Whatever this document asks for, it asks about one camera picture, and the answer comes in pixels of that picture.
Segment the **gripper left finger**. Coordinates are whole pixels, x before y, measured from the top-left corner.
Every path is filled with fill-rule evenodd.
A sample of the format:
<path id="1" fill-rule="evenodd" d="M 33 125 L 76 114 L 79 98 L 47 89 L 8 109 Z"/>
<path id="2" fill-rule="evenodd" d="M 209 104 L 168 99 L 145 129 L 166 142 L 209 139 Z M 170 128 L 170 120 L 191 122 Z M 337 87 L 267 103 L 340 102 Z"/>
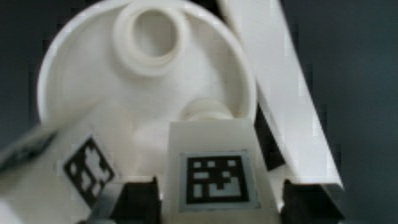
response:
<path id="1" fill-rule="evenodd" d="M 159 189 L 154 177 L 115 182 L 115 204 L 109 219 L 115 224 L 159 224 Z"/>

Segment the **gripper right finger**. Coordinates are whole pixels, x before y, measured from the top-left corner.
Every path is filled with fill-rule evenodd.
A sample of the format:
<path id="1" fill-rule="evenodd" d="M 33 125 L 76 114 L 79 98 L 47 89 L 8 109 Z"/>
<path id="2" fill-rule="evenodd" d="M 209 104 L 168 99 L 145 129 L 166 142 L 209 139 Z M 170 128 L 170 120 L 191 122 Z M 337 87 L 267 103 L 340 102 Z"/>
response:
<path id="1" fill-rule="evenodd" d="M 342 224 L 344 210 L 339 184 L 282 184 L 282 224 Z"/>

